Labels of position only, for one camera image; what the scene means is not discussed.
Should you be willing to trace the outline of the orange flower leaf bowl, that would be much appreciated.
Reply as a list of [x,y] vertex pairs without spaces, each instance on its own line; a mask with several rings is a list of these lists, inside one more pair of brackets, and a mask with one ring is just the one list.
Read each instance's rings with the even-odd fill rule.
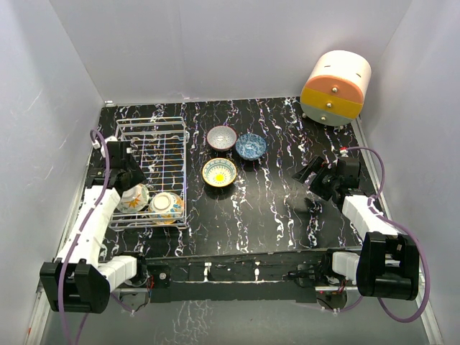
[[147,206],[149,198],[147,186],[140,183],[123,193],[116,209],[121,213],[137,213]]

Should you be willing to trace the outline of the orange blue swirl bowl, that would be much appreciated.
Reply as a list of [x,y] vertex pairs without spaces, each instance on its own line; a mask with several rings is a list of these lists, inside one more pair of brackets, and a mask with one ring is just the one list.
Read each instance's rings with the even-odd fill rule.
[[156,194],[149,202],[149,217],[155,224],[170,225],[183,216],[184,202],[180,196],[171,192]]

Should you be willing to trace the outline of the yellow sun pattern bowl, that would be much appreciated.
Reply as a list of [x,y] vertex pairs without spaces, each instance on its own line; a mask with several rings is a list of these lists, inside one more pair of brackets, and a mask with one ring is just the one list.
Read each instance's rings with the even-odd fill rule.
[[223,188],[231,185],[237,175],[236,165],[226,158],[213,158],[202,169],[203,180],[212,187]]

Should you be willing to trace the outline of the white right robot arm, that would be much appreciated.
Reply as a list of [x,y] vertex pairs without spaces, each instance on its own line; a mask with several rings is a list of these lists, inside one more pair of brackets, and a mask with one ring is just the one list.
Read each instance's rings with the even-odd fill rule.
[[415,300],[419,284],[419,251],[375,209],[360,189],[361,163],[340,157],[335,162],[315,156],[293,175],[325,201],[332,201],[362,238],[360,253],[330,249],[323,257],[321,279],[337,285],[345,279],[365,297]]

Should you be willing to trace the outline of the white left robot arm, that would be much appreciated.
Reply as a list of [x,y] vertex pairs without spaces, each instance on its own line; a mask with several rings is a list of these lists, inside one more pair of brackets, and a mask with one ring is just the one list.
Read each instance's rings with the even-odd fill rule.
[[149,270],[140,255],[127,252],[98,261],[110,220],[124,197],[146,179],[128,141],[114,136],[93,140],[103,165],[89,172],[83,202],[68,240],[51,262],[40,269],[40,281],[52,311],[102,313],[110,294],[128,282],[146,283]]

